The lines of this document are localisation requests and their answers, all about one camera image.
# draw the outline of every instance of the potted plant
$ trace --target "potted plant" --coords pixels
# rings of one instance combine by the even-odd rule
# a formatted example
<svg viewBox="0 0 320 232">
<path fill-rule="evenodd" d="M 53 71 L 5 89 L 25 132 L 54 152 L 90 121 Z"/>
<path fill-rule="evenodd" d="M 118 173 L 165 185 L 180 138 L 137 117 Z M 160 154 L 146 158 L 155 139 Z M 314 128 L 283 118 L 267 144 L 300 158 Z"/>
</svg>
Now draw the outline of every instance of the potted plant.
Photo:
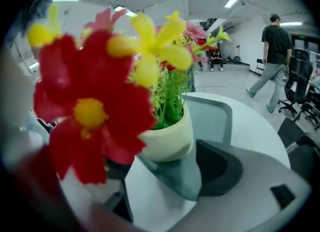
<svg viewBox="0 0 320 232">
<path fill-rule="evenodd" d="M 199 45 L 204 32 L 178 13 L 161 28 L 138 14 L 131 19 L 136 40 L 114 32 L 125 13 L 112 16 L 106 9 L 76 39 L 61 33 L 52 5 L 49 26 L 34 24 L 28 32 L 30 45 L 41 48 L 35 113 L 46 122 L 63 118 L 49 140 L 60 179 L 72 168 L 82 183 L 105 183 L 105 157 L 130 164 L 146 147 L 150 159 L 166 161 L 192 147 L 190 115 L 181 98 L 188 91 L 188 69 L 205 47 L 228 36 L 220 30 Z M 181 146 L 182 138 L 190 145 Z M 148 154 L 154 147 L 156 155 L 167 154 Z M 180 150 L 169 153 L 170 147 Z"/>
</svg>

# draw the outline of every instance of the folding chair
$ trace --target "folding chair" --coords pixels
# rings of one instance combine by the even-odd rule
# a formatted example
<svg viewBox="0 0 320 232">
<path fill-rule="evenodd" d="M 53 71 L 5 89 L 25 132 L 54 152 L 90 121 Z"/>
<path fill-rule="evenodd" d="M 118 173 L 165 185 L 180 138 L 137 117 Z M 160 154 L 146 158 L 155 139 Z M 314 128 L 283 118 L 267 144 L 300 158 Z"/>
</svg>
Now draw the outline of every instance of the folding chair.
<svg viewBox="0 0 320 232">
<path fill-rule="evenodd" d="M 258 74 L 259 74 L 259 75 L 261 75 L 260 72 L 259 72 L 259 70 L 261 70 L 261 71 L 264 71 L 264 70 L 265 70 L 264 68 L 259 67 L 258 64 L 265 65 L 265 64 L 262 62 L 262 59 L 257 59 L 257 60 L 256 60 L 256 69 L 255 69 L 255 72 L 254 72 L 254 76 L 256 76 L 257 70 L 258 70 Z"/>
</svg>

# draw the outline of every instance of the yellow flower center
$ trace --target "yellow flower center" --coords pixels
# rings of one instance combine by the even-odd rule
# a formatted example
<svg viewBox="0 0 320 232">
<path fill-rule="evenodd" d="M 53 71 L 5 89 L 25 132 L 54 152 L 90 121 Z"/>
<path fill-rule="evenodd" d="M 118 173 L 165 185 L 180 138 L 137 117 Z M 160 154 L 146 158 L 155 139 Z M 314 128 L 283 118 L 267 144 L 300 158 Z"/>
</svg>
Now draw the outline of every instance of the yellow flower center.
<svg viewBox="0 0 320 232">
<path fill-rule="evenodd" d="M 109 118 L 103 103 L 95 98 L 78 99 L 73 111 L 76 121 L 88 130 L 99 128 Z"/>
</svg>

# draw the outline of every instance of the green foliage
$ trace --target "green foliage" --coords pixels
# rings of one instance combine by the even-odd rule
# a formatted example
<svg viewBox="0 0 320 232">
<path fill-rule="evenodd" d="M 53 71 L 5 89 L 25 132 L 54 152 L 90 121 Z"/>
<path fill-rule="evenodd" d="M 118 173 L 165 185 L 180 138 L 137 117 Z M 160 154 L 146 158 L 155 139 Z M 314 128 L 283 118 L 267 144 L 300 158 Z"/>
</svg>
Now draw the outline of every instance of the green foliage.
<svg viewBox="0 0 320 232">
<path fill-rule="evenodd" d="M 161 72 L 158 84 L 152 91 L 152 103 L 157 124 L 153 129 L 167 128 L 179 122 L 183 116 L 183 104 L 181 96 L 187 93 L 188 80 L 191 74 L 188 71 L 165 68 Z"/>
</svg>

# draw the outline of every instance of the white wall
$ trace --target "white wall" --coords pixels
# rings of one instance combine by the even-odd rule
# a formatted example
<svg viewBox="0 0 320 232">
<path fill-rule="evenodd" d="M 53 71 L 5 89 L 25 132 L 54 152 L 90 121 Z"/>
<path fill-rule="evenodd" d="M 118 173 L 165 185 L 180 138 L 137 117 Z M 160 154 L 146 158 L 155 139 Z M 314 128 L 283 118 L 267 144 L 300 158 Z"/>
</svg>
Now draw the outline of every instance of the white wall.
<svg viewBox="0 0 320 232">
<path fill-rule="evenodd" d="M 262 32 L 268 24 L 262 16 L 252 18 L 249 22 L 242 22 L 235 27 L 235 32 L 229 36 L 232 43 L 224 41 L 221 44 L 221 54 L 224 58 L 230 55 L 232 58 L 238 56 L 236 46 L 240 45 L 239 56 L 245 64 L 250 64 L 250 70 L 257 67 L 257 59 L 263 58 L 264 44 L 261 42 Z"/>
</svg>

